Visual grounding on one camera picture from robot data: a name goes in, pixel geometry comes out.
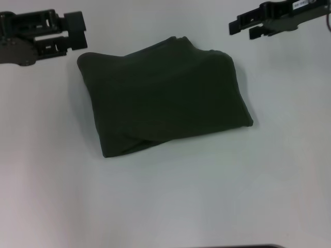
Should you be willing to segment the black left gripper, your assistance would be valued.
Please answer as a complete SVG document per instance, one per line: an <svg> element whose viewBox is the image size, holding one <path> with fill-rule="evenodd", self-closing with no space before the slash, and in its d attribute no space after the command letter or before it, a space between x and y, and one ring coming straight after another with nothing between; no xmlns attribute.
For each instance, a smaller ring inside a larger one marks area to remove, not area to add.
<svg viewBox="0 0 331 248"><path fill-rule="evenodd" d="M68 36L35 40L64 31ZM1 64L27 67L34 65L37 58L66 56L68 49L85 49L85 31L80 11L65 13L62 18L53 9L22 14L1 12ZM34 43L21 35L32 35Z"/></svg>

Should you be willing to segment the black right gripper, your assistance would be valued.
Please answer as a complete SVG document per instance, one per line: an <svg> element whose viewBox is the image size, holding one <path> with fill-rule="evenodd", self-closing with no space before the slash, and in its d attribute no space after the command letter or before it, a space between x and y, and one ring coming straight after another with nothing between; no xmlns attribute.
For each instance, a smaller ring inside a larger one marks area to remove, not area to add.
<svg viewBox="0 0 331 248"><path fill-rule="evenodd" d="M281 1L263 4L264 11L241 14L229 23L229 34L249 29L249 39L291 32L307 21L330 14L329 1Z"/></svg>

